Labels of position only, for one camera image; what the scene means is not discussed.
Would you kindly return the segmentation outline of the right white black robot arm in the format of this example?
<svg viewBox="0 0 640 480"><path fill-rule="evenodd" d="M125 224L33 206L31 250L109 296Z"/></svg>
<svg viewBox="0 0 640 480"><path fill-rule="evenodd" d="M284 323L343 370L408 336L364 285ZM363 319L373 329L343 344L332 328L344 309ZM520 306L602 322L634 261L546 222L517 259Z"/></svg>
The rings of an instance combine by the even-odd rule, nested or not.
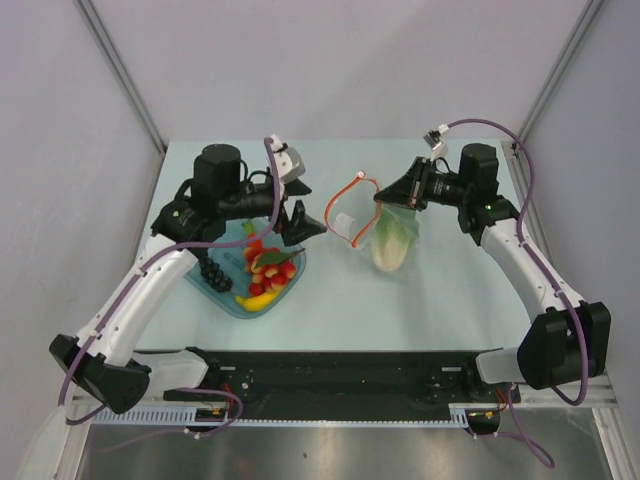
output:
<svg viewBox="0 0 640 480"><path fill-rule="evenodd" d="M611 325L607 307L572 289L530 239L519 211L498 192L498 170L496 148L471 143L457 171L441 172L434 160L418 157L374 196L416 211L431 203L456 208L461 231L497 263L524 304L531 326L520 345L478 354L476 367L461 376L473 401L486 400L502 383L542 390L602 375Z"/></svg>

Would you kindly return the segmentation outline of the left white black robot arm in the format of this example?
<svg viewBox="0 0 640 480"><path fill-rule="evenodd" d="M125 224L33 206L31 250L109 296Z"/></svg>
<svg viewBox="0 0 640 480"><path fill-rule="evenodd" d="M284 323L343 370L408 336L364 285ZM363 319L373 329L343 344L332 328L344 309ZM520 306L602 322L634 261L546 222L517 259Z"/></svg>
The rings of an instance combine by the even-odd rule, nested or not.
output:
<svg viewBox="0 0 640 480"><path fill-rule="evenodd" d="M210 250L226 246L220 239L228 222L267 218L258 235L276 233L287 246L325 232L299 200L311 191L300 179L305 172L300 154L275 135L263 144L269 166L258 184L237 147L205 146L194 160L192 176L161 209L141 254L107 303L77 334L52 340L49 352L65 373L59 406L71 385L117 414L145 397L172 390L189 390L202 400L219 392L220 374L194 348L151 355L135 355L134 350L175 284L204 262ZM288 213L290 197L298 200Z"/></svg>

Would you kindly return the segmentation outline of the red cherry bunch with leaf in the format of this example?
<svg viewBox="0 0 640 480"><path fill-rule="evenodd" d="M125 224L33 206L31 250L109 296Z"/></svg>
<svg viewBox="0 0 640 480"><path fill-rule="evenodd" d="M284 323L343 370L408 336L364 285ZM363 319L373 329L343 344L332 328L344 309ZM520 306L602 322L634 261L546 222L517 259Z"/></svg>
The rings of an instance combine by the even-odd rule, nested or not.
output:
<svg viewBox="0 0 640 480"><path fill-rule="evenodd" d="M249 296L280 293L297 275L294 260L303 252L303 249L282 251L267 247L261 240L250 242L243 251L246 271L250 275Z"/></svg>

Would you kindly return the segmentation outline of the clear zip bag red zipper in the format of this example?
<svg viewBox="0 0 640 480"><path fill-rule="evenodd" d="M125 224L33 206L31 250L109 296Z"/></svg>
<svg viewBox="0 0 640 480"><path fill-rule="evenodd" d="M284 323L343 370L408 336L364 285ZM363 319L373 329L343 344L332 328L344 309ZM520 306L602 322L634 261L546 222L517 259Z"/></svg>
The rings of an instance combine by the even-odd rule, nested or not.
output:
<svg viewBox="0 0 640 480"><path fill-rule="evenodd" d="M378 181L367 175L365 171L360 170L349 183L329 199L323 213L324 223L329 232L344 241L352 251L370 260L374 266L371 240L381 207L387 205L375 202L373 199L380 190ZM418 238L409 249L403 265Z"/></svg>

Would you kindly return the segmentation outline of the green white lettuce head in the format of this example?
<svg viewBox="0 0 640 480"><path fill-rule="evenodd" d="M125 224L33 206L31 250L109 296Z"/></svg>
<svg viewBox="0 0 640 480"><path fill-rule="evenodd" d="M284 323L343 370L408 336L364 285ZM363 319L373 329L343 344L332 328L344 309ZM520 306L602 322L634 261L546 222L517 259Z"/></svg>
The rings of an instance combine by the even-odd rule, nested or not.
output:
<svg viewBox="0 0 640 480"><path fill-rule="evenodd" d="M375 266L388 273L398 270L418 236L415 211L383 205L371 240Z"/></svg>

